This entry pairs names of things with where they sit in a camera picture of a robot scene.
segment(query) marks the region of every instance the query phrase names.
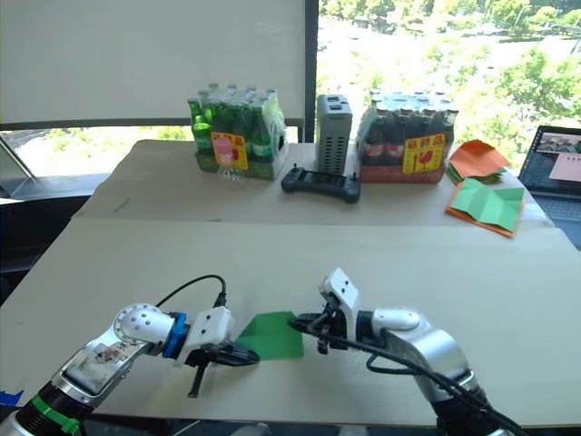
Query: blue tape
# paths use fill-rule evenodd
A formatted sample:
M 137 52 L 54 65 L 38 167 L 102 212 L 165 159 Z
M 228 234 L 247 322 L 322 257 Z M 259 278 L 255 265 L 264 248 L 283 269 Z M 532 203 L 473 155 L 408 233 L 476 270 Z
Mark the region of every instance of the blue tape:
M 17 406 L 23 393 L 25 392 L 7 393 L 6 391 L 0 391 L 0 406 Z
M 172 327 L 172 331 L 170 332 L 170 340 L 163 350 L 163 357 L 169 358 L 172 357 L 173 351 L 175 347 L 178 345 L 178 342 L 181 338 L 185 336 L 185 313 L 177 312 L 177 318 L 175 320 L 175 324 Z

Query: black game controller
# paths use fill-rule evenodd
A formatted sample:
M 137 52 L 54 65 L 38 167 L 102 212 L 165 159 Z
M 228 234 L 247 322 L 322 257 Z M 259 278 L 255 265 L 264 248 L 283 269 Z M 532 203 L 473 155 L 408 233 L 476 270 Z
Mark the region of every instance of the black game controller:
M 344 175 L 316 173 L 297 167 L 294 164 L 287 175 L 281 180 L 281 188 L 285 193 L 307 191 L 323 193 L 332 197 L 339 197 L 347 203 L 355 203 L 359 199 L 359 178 L 356 174 Z

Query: orange paper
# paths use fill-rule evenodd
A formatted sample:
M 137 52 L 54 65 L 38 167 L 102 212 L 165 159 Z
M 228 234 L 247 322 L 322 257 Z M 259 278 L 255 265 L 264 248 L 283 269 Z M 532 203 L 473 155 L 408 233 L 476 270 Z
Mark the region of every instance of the orange paper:
M 497 150 L 478 139 L 463 143 L 450 157 L 450 162 L 464 179 L 466 177 L 484 177 L 497 172 L 509 163 Z
M 480 221 L 477 221 L 474 218 L 472 218 L 469 213 L 459 211 L 458 209 L 454 209 L 452 207 L 452 204 L 454 204 L 454 200 L 456 200 L 456 195 L 458 195 L 458 192 L 461 188 L 462 188 L 462 183 L 458 183 L 456 185 L 456 189 L 454 190 L 454 193 L 452 194 L 452 198 L 450 199 L 448 205 L 446 206 L 446 213 L 449 213 L 450 215 L 454 215 L 461 220 L 468 221 L 469 223 L 473 223 L 475 225 L 479 225 L 480 227 L 484 227 L 485 229 L 489 229 L 493 232 L 500 233 L 500 234 L 506 236 L 507 238 L 512 238 L 515 236 L 515 233 L 517 232 L 517 227 L 515 227 L 514 232 L 510 232 L 509 230 L 507 230 L 503 227 L 500 227 L 499 225 L 481 223 Z

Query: gray box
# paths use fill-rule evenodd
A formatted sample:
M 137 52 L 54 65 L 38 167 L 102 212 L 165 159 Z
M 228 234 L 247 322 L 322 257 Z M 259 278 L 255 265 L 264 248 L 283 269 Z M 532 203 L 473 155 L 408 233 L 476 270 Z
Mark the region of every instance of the gray box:
M 318 172 L 343 175 L 352 119 L 345 95 L 319 95 L 315 136 Z

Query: green origami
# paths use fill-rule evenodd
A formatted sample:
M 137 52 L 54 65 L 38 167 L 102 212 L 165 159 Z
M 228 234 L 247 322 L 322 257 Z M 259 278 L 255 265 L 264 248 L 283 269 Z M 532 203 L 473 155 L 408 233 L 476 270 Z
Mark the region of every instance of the green origami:
M 302 335 L 289 326 L 289 321 L 294 319 L 292 312 L 256 315 L 236 342 L 254 350 L 264 361 L 299 359 L 304 356 L 304 350 Z
M 467 178 L 452 204 L 481 223 L 495 224 L 514 232 L 525 196 L 524 188 L 490 189 Z

